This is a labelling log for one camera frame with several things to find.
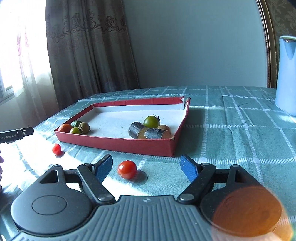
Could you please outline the dark eggplant chunk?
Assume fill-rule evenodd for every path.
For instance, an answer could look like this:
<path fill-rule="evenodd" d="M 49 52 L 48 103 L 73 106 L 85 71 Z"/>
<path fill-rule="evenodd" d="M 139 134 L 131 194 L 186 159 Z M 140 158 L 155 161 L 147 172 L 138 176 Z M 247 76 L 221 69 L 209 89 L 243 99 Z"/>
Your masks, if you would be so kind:
<path fill-rule="evenodd" d="M 158 140 L 171 138 L 172 135 L 168 130 L 158 128 L 143 128 L 137 135 L 137 139 Z"/>
<path fill-rule="evenodd" d="M 142 123 L 135 121 L 133 122 L 129 129 L 128 129 L 128 134 L 133 138 L 133 139 L 146 139 L 145 137 L 145 132 L 147 130 L 147 127 L 143 125 Z"/>

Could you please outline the teal plaid tablecloth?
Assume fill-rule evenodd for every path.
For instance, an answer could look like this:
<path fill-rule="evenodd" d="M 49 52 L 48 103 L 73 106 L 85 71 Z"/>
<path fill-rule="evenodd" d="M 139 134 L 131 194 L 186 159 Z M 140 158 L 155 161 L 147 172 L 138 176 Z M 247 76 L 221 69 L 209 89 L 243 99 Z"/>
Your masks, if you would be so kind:
<path fill-rule="evenodd" d="M 180 170 L 181 155 L 187 154 L 198 163 L 208 162 L 218 168 L 239 164 L 280 199 L 285 208 L 280 224 L 295 232 L 295 117 L 276 107 L 275 90 L 159 87 L 96 94 L 79 100 L 36 126 L 32 136 L 2 144 L 1 240 L 11 240 L 18 233 L 10 215 L 13 200 L 53 164 L 72 169 L 82 163 L 94 163 L 106 154 L 105 150 L 63 143 L 64 155 L 55 157 L 51 151 L 58 142 L 55 128 L 94 103 L 171 96 L 191 100 L 175 155 L 111 152 L 115 165 L 132 160 L 140 172 L 128 181 L 113 169 L 104 186 L 115 197 L 178 196 L 189 184 Z"/>

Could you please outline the red shallow cardboard box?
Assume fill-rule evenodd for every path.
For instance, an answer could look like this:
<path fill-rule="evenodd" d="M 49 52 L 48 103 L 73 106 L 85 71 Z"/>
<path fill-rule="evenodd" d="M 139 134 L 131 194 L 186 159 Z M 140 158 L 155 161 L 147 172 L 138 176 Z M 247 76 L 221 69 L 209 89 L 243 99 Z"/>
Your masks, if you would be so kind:
<path fill-rule="evenodd" d="M 90 125 L 86 135 L 60 132 L 59 141 L 110 151 L 172 157 L 182 127 L 189 113 L 190 99 L 183 96 L 146 98 L 94 103 L 66 121 L 84 121 Z M 134 139 L 128 134 L 130 125 L 143 122 L 149 115 L 158 116 L 171 130 L 170 138 Z"/>

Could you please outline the green tomato with stem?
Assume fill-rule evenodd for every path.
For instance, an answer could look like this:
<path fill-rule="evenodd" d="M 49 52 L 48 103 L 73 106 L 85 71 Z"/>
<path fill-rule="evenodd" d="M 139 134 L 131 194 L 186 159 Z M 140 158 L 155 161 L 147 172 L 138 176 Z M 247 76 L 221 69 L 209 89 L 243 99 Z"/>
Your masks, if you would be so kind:
<path fill-rule="evenodd" d="M 81 134 L 87 134 L 90 131 L 90 125 L 86 122 L 81 122 L 78 126 L 78 129 Z"/>

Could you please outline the small brown kiwi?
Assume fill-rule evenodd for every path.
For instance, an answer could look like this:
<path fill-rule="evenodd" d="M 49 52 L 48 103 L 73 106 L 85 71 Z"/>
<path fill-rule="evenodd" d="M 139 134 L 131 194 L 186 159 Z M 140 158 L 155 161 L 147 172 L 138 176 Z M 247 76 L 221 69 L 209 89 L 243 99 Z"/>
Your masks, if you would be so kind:
<path fill-rule="evenodd" d="M 167 126 L 167 125 L 159 125 L 158 127 L 157 127 L 157 129 L 160 129 L 160 130 L 166 130 L 166 131 L 171 131 L 171 129 L 170 129 L 170 127 L 169 126 Z"/>

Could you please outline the sheer white curtain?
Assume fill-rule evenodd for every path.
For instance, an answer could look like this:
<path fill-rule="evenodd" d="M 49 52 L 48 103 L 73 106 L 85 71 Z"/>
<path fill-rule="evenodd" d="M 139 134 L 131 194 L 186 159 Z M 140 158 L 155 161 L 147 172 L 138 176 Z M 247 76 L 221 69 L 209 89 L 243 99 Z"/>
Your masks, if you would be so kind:
<path fill-rule="evenodd" d="M 1 1 L 1 130 L 36 126 L 58 111 L 45 1 Z"/>

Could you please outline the brown patterned curtain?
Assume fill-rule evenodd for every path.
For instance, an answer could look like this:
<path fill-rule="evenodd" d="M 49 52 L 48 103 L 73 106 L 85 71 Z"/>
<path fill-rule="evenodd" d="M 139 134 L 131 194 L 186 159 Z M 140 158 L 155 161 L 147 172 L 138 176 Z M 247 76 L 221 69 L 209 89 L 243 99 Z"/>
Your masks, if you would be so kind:
<path fill-rule="evenodd" d="M 59 108 L 139 88 L 121 1 L 47 1 L 46 36 Z"/>

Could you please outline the yellow-green tomato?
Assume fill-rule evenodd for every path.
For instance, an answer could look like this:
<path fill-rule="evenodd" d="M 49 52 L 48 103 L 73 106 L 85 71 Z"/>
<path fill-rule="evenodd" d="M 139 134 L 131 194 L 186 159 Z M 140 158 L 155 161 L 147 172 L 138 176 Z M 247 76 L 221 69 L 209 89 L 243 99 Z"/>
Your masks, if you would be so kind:
<path fill-rule="evenodd" d="M 159 116 L 150 115 L 145 118 L 143 125 L 147 128 L 157 128 L 160 122 Z"/>

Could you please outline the red cherry tomato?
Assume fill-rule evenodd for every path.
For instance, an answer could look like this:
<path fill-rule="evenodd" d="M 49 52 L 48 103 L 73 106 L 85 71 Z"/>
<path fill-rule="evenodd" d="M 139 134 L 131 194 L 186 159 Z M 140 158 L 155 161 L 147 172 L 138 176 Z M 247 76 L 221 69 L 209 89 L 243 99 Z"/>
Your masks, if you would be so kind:
<path fill-rule="evenodd" d="M 61 146 L 59 144 L 55 144 L 52 148 L 52 152 L 59 156 L 61 153 L 62 153 L 62 149 L 61 149 Z"/>
<path fill-rule="evenodd" d="M 117 172 L 122 178 L 131 179 L 137 173 L 137 166 L 133 161 L 126 160 L 119 164 Z"/>

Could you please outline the orange tangerine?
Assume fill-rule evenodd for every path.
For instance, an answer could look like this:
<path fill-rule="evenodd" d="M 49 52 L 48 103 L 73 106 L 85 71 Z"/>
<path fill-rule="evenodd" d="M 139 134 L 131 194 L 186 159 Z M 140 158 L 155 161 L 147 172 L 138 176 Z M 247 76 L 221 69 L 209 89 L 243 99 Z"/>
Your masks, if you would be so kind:
<path fill-rule="evenodd" d="M 70 130 L 72 130 L 72 128 L 73 127 L 70 124 L 65 123 L 59 126 L 58 131 L 63 133 L 69 133 Z"/>

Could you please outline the green cucumber chunk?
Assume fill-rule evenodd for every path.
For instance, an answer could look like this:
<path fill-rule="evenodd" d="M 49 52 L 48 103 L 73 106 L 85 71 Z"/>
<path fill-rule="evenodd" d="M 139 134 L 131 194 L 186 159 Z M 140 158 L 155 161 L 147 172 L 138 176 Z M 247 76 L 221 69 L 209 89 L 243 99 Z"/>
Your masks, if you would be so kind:
<path fill-rule="evenodd" d="M 82 121 L 80 120 L 74 120 L 71 122 L 71 126 L 74 127 L 78 127 L 80 124 L 82 123 Z"/>

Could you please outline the light blue kettle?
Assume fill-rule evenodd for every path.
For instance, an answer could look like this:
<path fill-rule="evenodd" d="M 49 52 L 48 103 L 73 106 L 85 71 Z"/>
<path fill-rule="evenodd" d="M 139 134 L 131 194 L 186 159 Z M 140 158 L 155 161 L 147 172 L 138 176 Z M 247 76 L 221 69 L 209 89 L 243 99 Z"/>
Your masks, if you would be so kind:
<path fill-rule="evenodd" d="M 280 58 L 275 104 L 286 113 L 295 116 L 296 105 L 296 64 L 295 36 L 280 36 Z"/>

